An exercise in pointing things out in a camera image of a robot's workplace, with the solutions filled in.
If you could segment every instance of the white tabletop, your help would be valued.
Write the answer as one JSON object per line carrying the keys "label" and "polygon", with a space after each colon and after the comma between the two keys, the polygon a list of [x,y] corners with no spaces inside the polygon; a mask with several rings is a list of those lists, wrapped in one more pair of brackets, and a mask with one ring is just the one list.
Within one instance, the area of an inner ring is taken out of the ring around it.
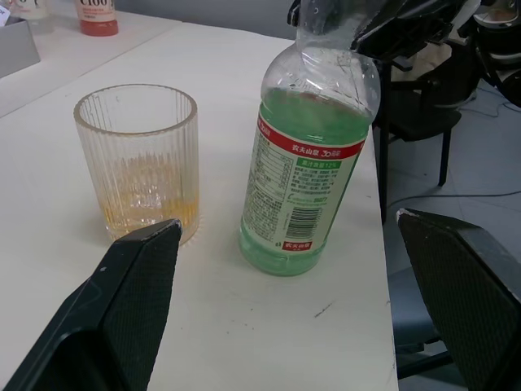
{"label": "white tabletop", "polygon": [[73,2],[48,3],[54,32],[34,36],[42,61],[0,78],[0,117],[181,24],[176,20],[117,12],[120,32],[116,36],[88,37],[80,32]]}
{"label": "white tabletop", "polygon": [[397,390],[370,140],[315,268],[278,278],[239,253],[261,81],[289,44],[181,24],[0,118],[0,385],[109,246],[72,108],[146,82],[198,103],[202,210],[149,390]]}

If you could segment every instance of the bottle in background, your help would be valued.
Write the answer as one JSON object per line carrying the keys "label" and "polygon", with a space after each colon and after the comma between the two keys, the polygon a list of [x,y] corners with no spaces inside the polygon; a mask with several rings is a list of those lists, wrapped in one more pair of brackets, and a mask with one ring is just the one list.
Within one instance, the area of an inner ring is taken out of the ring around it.
{"label": "bottle in background", "polygon": [[81,32],[92,37],[118,33],[114,0],[75,0]]}
{"label": "bottle in background", "polygon": [[48,34],[54,31],[47,0],[15,0],[12,14],[25,19],[33,34]]}

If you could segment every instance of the plastic bottle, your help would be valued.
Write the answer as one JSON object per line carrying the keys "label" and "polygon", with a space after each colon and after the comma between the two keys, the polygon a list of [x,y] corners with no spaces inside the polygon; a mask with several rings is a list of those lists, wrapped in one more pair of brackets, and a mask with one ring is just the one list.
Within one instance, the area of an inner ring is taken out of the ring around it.
{"label": "plastic bottle", "polygon": [[33,34],[47,34],[54,31],[47,0],[15,0],[13,15],[27,20]]}
{"label": "plastic bottle", "polygon": [[296,42],[262,83],[239,245],[273,275],[317,264],[378,111],[373,61],[346,49],[359,15],[338,3],[303,0]]}
{"label": "plastic bottle", "polygon": [[75,0],[81,32],[92,37],[118,33],[114,0]]}

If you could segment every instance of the drinking glass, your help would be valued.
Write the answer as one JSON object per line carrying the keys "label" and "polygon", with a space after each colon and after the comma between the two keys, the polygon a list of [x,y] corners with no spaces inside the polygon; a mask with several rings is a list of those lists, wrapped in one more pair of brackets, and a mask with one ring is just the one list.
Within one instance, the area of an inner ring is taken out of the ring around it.
{"label": "drinking glass", "polygon": [[81,99],[74,119],[111,238],[177,218],[187,241],[199,225],[195,101],[167,86],[113,86]]}

